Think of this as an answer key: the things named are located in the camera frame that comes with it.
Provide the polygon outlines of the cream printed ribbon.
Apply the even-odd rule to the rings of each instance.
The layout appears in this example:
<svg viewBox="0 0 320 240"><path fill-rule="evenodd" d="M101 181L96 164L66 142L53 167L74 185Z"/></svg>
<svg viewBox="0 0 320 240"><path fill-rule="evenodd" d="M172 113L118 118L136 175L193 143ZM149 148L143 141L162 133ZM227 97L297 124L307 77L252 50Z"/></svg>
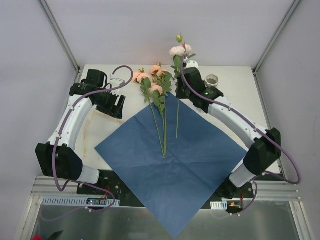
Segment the cream printed ribbon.
<svg viewBox="0 0 320 240"><path fill-rule="evenodd" d="M121 127L125 121L92 110L85 120L83 136L83 158L99 161L95 147Z"/></svg>

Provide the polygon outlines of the blue wrapping paper sheet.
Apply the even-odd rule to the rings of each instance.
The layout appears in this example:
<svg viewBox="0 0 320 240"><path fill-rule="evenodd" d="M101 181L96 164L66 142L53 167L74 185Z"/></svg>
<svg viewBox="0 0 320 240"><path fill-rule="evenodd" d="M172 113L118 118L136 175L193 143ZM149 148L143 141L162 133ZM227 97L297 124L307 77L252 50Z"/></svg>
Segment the blue wrapping paper sheet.
<svg viewBox="0 0 320 240"><path fill-rule="evenodd" d="M174 95L166 107L166 127L150 105L95 149L176 238L247 152Z"/></svg>

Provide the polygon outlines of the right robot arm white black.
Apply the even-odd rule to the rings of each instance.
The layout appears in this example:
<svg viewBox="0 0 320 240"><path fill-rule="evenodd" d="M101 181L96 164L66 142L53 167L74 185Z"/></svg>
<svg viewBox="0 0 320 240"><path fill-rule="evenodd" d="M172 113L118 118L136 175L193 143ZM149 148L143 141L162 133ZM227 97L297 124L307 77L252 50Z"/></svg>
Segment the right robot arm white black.
<svg viewBox="0 0 320 240"><path fill-rule="evenodd" d="M232 199L242 193L244 185L264 173L280 156L281 133L252 123L233 108L224 94L206 86L196 67L186 67L177 78L176 96L188 99L204 113L215 117L235 133L248 148L242 163L223 181L216 193Z"/></svg>

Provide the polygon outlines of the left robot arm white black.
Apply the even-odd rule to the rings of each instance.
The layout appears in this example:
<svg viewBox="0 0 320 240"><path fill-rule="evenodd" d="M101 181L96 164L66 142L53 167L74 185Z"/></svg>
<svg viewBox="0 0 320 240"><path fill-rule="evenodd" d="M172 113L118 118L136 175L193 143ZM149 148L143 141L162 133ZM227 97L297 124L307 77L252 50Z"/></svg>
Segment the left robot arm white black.
<svg viewBox="0 0 320 240"><path fill-rule="evenodd" d="M103 71L89 69L85 79L74 83L69 90L65 112L56 130L46 143L35 148L44 176L81 183L99 195L106 183L100 179L100 171L84 165L75 147L81 127L92 108L115 119L122 119L126 97L118 95L126 82L114 73L108 77Z"/></svg>

